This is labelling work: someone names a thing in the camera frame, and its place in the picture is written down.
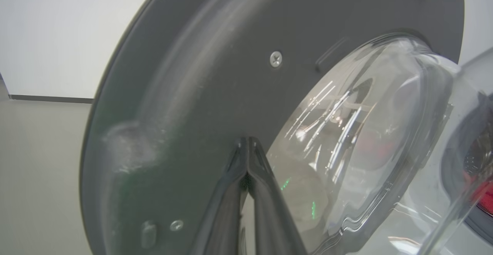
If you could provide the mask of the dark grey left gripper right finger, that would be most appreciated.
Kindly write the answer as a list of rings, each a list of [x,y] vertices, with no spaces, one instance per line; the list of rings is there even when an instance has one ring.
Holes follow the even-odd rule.
[[[257,255],[306,255],[282,191],[260,141],[247,137],[246,171],[254,200],[254,239]]]

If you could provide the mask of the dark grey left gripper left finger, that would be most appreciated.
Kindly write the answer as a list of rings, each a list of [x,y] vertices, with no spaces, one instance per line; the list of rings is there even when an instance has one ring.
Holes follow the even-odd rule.
[[[208,203],[190,255],[237,255],[241,211],[248,190],[248,140],[238,139]]]

